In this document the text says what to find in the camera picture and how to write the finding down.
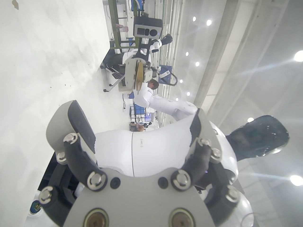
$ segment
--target cable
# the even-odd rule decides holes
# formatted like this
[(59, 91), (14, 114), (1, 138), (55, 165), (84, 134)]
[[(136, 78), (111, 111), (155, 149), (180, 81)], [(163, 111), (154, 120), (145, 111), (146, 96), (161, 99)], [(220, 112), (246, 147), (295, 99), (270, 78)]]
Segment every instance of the cable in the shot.
[(130, 49), (131, 49), (131, 46), (134, 44), (135, 42), (133, 42), (131, 45), (130, 45), (130, 47), (129, 47), (129, 49), (128, 49), (128, 51), (127, 52), (129, 52), (130, 51)]
[(123, 99), (123, 112), (125, 112), (126, 104), (125, 104), (125, 101), (124, 101), (124, 94), (122, 94), (122, 99)]
[(127, 7), (128, 7), (129, 11), (132, 14), (132, 8), (130, 7), (129, 0), (127, 1)]
[[(107, 16), (108, 16), (108, 18), (109, 18), (109, 20), (110, 20), (110, 22), (111, 22), (111, 18), (110, 18), (110, 16), (108, 15), (108, 11), (107, 11), (107, 6), (106, 6), (106, 14), (107, 14)], [(112, 36), (112, 38), (114, 38), (114, 36), (113, 36), (113, 24), (112, 24), (112, 22), (111, 22), (111, 36)]]
[(138, 0), (135, 0), (135, 1), (136, 1), (137, 5), (138, 5), (138, 10), (140, 10), (140, 4), (139, 4)]

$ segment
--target white cable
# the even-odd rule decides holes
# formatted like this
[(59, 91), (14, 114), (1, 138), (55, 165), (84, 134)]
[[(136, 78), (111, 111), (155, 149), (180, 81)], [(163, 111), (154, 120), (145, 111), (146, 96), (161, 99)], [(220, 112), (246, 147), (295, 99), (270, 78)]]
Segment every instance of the white cable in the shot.
[(135, 0), (135, 1), (136, 1), (137, 5), (138, 5), (138, 10), (139, 10), (140, 9), (140, 4), (139, 4), (138, 0)]
[(131, 7), (130, 7), (129, 1), (131, 1), (131, 3), (132, 3), (132, 0), (127, 0), (127, 7), (128, 7), (129, 11), (130, 11), (131, 14), (132, 14), (132, 9), (131, 9)]
[[(108, 18), (109, 18), (109, 21), (111, 22), (111, 18), (110, 18), (110, 16), (108, 15), (108, 11), (107, 11), (107, 6), (109, 7), (109, 5), (106, 5), (106, 14), (107, 14), (107, 16), (108, 16)], [(112, 38), (114, 39), (114, 36), (113, 36), (113, 24), (112, 24), (112, 22), (111, 22), (111, 36), (112, 36)]]

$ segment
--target ceiling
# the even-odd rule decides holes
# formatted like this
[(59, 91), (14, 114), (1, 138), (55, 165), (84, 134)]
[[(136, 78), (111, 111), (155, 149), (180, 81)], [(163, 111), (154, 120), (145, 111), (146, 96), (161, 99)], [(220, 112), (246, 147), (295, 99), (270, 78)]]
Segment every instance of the ceiling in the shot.
[[(158, 93), (193, 102), (225, 134), (249, 117), (278, 118), (289, 131), (289, 145), (239, 162), (239, 181), (260, 226), (302, 226), (303, 188), (288, 177), (303, 176), (303, 63), (293, 60), (303, 50), (303, 0), (155, 1), (155, 16), (166, 13), (164, 33), (172, 32), (174, 42), (154, 59), (173, 66), (183, 80), (161, 85)], [(173, 122), (161, 116), (163, 125)]]

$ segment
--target ceiling light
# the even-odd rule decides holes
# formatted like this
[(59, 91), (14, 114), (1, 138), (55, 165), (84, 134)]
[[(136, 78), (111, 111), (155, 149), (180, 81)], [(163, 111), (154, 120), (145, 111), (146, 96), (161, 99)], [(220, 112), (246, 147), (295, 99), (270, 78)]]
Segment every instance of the ceiling light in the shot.
[(301, 186), (303, 185), (303, 178), (298, 175), (292, 175), (290, 176), (290, 182), (293, 183), (295, 186)]
[(297, 52), (294, 55), (294, 60), (297, 61), (297, 62), (303, 62), (303, 50)]

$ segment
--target green metal frame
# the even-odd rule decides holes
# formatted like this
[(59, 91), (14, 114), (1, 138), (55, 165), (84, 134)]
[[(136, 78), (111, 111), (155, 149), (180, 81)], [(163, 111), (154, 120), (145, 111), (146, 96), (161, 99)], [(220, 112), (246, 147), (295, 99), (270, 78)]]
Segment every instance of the green metal frame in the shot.
[[(121, 41), (120, 30), (116, 28), (116, 24), (119, 24), (119, 17), (118, 17), (118, 11), (117, 11), (117, 0), (108, 0), (108, 6), (109, 6), (109, 13), (110, 13), (110, 18), (111, 18), (111, 26), (113, 29), (113, 35), (114, 35), (114, 41), (115, 41), (115, 46), (111, 47), (110, 49), (120, 49), (120, 51), (122, 52), (123, 48), (138, 48), (138, 46), (139, 46), (138, 37), (135, 37), (135, 40)], [(134, 16), (136, 17), (138, 14), (138, 8), (136, 5), (133, 7), (134, 7)], [(135, 43), (135, 45), (122, 47), (121, 43)]]

